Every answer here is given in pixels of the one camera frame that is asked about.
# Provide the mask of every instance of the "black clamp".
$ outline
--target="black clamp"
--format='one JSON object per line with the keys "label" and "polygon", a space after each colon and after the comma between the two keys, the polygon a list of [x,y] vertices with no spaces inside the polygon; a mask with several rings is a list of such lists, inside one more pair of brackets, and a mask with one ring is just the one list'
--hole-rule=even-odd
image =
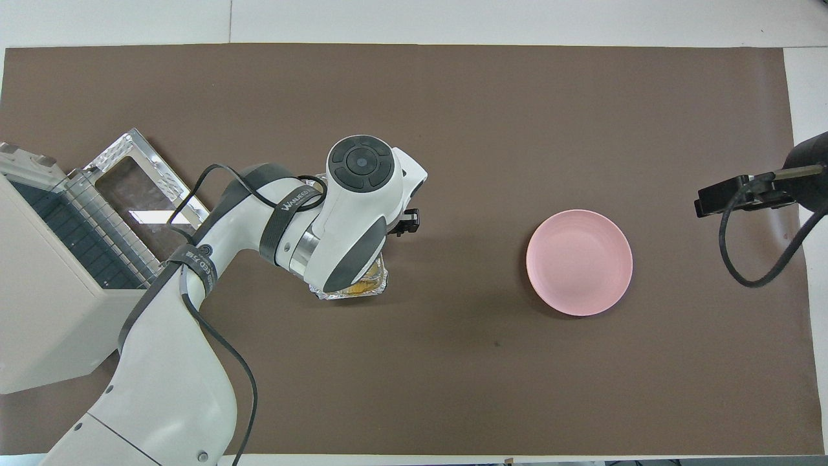
{"label": "black clamp", "polygon": [[323,195],[312,186],[301,186],[294,189],[284,199],[278,202],[259,238],[259,254],[272,264],[276,263],[276,252],[282,237],[291,224],[293,216],[306,209],[302,207],[312,198]]}
{"label": "black clamp", "polygon": [[403,233],[416,233],[420,228],[420,209],[406,209],[400,221],[388,232],[389,235],[402,236]]}
{"label": "black clamp", "polygon": [[215,264],[210,257],[205,254],[205,251],[191,244],[179,246],[166,262],[186,265],[195,272],[205,287],[205,296],[213,291],[215,282],[219,280],[219,272],[215,269]]}

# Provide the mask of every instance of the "white table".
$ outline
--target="white table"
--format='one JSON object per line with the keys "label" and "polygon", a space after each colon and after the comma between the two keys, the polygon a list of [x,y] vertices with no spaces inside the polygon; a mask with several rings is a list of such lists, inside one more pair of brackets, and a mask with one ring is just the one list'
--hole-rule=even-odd
{"label": "white table", "polygon": [[[371,27],[360,26],[367,16]],[[784,47],[794,142],[828,130],[828,6],[820,0],[0,0],[0,50],[225,42]],[[785,155],[779,154],[780,167]],[[803,221],[808,214],[801,210]],[[805,252],[822,424],[828,426],[828,223],[811,233]],[[828,429],[823,435],[828,444]],[[244,463],[483,464],[511,457],[508,452],[479,457],[245,455]],[[38,458],[0,457],[0,466],[36,464]]]}

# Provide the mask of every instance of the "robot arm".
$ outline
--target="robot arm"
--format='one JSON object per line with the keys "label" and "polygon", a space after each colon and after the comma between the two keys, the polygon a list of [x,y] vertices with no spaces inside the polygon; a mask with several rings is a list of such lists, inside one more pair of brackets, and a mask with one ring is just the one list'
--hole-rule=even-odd
{"label": "robot arm", "polygon": [[233,436],[236,400],[182,295],[198,308],[243,249],[258,250],[317,288],[347,288],[374,261],[427,176],[403,151],[362,135],[331,149],[327,175],[327,197],[304,211],[299,207],[320,193],[277,165],[243,173],[275,207],[231,183],[196,231],[189,258],[165,267],[124,325],[110,386],[41,464],[218,462]]}
{"label": "robot arm", "polygon": [[[794,235],[776,264],[759,279],[746,279],[733,265],[727,251],[727,224],[733,211],[776,209],[799,203],[814,212]],[[759,288],[775,279],[814,226],[828,215],[828,133],[797,144],[787,155],[781,170],[754,177],[740,175],[699,190],[695,201],[699,218],[722,214],[719,224],[719,252],[725,268],[737,282]]]}

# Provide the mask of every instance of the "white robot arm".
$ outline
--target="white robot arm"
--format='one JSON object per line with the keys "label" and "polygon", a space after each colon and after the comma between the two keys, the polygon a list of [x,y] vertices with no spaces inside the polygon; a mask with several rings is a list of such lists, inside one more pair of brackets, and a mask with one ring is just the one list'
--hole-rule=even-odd
{"label": "white robot arm", "polygon": [[335,144],[326,175],[322,202],[276,164],[245,170],[246,187],[228,186],[193,244],[171,257],[132,311],[110,386],[41,464],[217,464],[233,436],[236,400],[191,312],[243,249],[318,289],[347,288],[427,177],[402,150],[366,135]]}

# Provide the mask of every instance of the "transparent container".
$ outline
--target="transparent container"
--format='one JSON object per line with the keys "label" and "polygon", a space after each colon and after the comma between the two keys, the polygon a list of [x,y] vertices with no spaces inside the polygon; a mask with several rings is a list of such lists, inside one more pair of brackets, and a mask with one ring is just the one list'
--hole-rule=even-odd
{"label": "transparent container", "polygon": [[[325,174],[322,173],[320,175],[316,175],[319,179],[323,182],[327,182],[328,180],[325,178]],[[314,186],[316,182],[313,180],[306,180],[306,184]],[[373,262],[373,264],[368,267],[368,271],[365,272],[365,275],[355,284],[352,284],[346,289],[341,289],[340,291],[335,291],[333,293],[326,293],[321,289],[318,289],[314,286],[310,286],[310,292],[315,294],[319,299],[346,299],[346,298],[358,298],[360,296],[375,296],[377,294],[382,294],[385,291],[385,287],[388,286],[388,269],[385,268],[385,261],[383,260],[383,253],[380,252],[377,256],[377,259]]]}

